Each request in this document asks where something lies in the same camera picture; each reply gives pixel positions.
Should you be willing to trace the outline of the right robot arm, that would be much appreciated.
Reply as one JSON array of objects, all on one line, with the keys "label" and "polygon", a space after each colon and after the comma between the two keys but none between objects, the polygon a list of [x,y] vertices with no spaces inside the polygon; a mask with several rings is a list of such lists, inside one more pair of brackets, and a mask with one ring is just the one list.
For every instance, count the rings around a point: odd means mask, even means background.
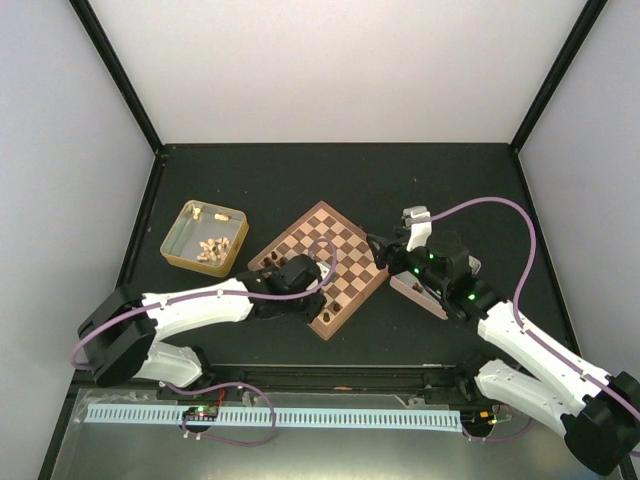
[{"label": "right robot arm", "polygon": [[408,273],[433,294],[448,318],[475,324],[484,341],[519,365],[489,360],[454,379],[457,396],[506,403],[563,438],[573,456],[607,476],[639,444],[639,382],[612,375],[566,349],[521,314],[514,302],[474,273],[468,249],[452,231],[409,238],[366,238],[376,266]]}]

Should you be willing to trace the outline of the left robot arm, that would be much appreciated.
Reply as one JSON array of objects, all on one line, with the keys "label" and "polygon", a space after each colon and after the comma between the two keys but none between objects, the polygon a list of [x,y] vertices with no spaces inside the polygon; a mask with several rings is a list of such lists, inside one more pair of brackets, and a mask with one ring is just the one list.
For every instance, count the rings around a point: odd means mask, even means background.
[{"label": "left robot arm", "polygon": [[300,254],[282,266],[245,271],[210,287],[164,294],[119,287],[78,328],[71,363],[90,372],[102,388],[137,378],[167,382],[193,399],[205,398],[215,376],[204,353],[171,345],[168,338],[289,314],[311,321],[326,304],[322,289],[334,273],[334,264]]}]

